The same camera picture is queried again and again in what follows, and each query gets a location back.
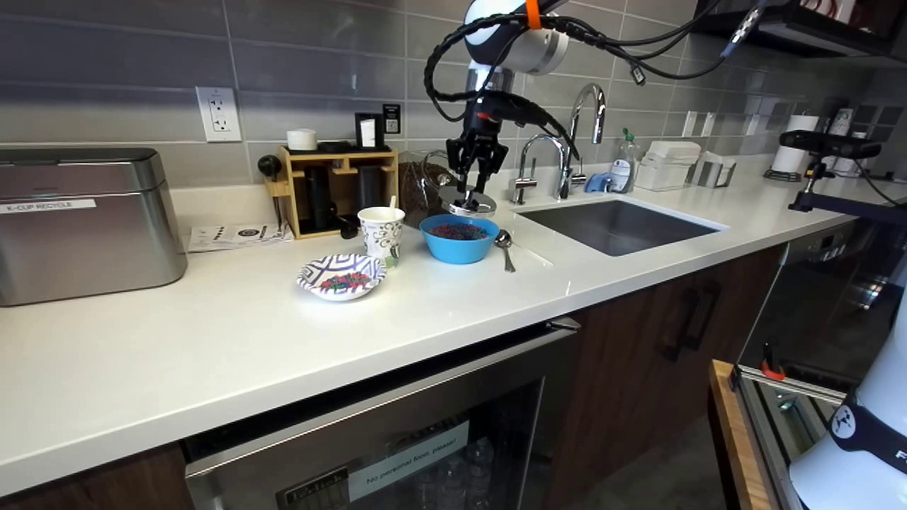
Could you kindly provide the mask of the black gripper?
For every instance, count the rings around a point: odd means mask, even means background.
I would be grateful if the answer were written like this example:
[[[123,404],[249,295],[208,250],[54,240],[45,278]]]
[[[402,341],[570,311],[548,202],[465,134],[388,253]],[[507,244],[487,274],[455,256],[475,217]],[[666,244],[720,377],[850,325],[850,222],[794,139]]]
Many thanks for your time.
[[[487,196],[492,172],[497,172],[507,155],[507,148],[499,141],[506,118],[506,96],[487,90],[480,98],[472,98],[463,118],[463,134],[445,141],[449,165],[463,172],[463,207],[478,210],[472,168],[480,168],[480,207],[497,210],[497,202]]]

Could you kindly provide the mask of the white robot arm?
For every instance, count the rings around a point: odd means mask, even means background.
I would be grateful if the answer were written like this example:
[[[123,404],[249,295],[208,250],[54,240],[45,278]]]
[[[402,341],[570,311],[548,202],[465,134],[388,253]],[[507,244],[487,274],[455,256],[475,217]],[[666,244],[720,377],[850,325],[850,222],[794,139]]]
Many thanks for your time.
[[[475,212],[487,179],[502,168],[507,148],[499,141],[502,121],[561,125],[537,103],[514,94],[517,73],[554,70],[570,40],[543,25],[543,13],[558,0],[475,0],[465,23],[502,13],[502,23],[483,25],[465,36],[468,98],[463,134],[445,141],[449,168],[461,172],[455,205]]]

